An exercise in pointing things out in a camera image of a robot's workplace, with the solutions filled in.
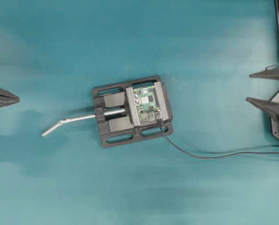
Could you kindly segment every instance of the green circuit board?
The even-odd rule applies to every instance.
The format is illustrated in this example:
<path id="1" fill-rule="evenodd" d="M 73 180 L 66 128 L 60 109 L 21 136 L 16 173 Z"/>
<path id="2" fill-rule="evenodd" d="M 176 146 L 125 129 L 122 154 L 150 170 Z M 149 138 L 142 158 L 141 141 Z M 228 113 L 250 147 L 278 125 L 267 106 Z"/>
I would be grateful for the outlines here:
<path id="1" fill-rule="evenodd" d="M 154 85 L 133 90 L 135 104 L 141 122 L 148 122 L 161 118 L 161 112 L 155 99 L 154 90 Z"/>

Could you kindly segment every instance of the metal rod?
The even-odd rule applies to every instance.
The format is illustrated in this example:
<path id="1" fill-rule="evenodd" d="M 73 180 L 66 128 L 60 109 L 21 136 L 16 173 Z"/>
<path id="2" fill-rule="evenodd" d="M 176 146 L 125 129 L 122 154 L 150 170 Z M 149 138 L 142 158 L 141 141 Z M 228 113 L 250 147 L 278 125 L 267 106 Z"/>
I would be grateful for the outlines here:
<path id="1" fill-rule="evenodd" d="M 106 112 L 104 112 L 104 116 L 110 116 L 110 115 L 115 115 L 115 114 L 119 114 L 119 113 L 124 113 L 125 111 L 126 111 L 125 109 L 116 109 L 116 110 L 106 111 Z M 88 120 L 88 119 L 92 119 L 95 117 L 96 117 L 95 114 L 90 114 L 90 115 L 62 119 L 59 122 L 57 122 L 56 124 L 54 124 L 53 126 L 51 126 L 50 128 L 48 128 L 45 132 L 43 132 L 42 136 L 43 137 L 47 136 L 48 134 L 50 134 L 51 132 L 53 132 L 55 129 L 57 129 L 58 127 L 60 127 L 63 124 L 76 122 L 79 120 Z"/>

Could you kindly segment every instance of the wire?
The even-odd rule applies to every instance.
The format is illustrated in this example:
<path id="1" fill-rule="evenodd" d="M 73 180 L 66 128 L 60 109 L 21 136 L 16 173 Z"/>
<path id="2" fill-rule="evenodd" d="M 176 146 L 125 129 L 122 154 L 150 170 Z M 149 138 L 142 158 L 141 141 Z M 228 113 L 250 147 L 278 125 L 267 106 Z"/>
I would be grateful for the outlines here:
<path id="1" fill-rule="evenodd" d="M 194 154 L 191 154 L 185 150 L 183 150 L 182 148 L 180 148 L 179 146 L 177 146 L 174 142 L 172 142 L 164 133 L 163 127 L 159 126 L 159 128 L 161 129 L 162 135 L 164 136 L 164 138 L 172 145 L 174 146 L 177 150 L 185 153 L 188 156 L 191 156 L 193 158 L 199 158 L 199 159 L 216 159 L 216 158 L 226 158 L 226 157 L 231 157 L 231 156 L 236 156 L 236 155 L 240 155 L 240 154 L 258 154 L 258 155 L 279 155 L 279 152 L 257 152 L 257 151 L 240 151 L 240 152 L 236 152 L 236 153 L 232 153 L 232 154 L 228 154 L 228 155 L 222 155 L 222 156 L 216 156 L 216 157 L 202 157 L 202 156 L 196 156 Z"/>

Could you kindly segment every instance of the circuit board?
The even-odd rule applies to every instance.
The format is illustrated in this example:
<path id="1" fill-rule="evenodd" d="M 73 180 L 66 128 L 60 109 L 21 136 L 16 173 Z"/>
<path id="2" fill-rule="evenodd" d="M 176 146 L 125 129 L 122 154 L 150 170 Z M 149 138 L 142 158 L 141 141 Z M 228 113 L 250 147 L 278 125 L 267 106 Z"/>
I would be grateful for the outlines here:
<path id="1" fill-rule="evenodd" d="M 133 90 L 135 104 L 141 122 L 148 122 L 161 118 L 161 111 L 157 105 L 154 90 L 154 85 Z"/>

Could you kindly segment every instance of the electronic component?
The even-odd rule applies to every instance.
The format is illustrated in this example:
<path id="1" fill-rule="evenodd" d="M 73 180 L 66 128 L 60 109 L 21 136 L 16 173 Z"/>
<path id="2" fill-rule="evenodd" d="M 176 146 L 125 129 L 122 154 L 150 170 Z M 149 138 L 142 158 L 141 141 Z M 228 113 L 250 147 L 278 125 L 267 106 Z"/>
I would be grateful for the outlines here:
<path id="1" fill-rule="evenodd" d="M 141 122 L 155 120 L 154 112 L 160 111 L 159 106 L 154 101 L 154 89 L 155 86 L 152 85 L 133 90 L 137 111 L 139 113 L 139 120 Z"/>

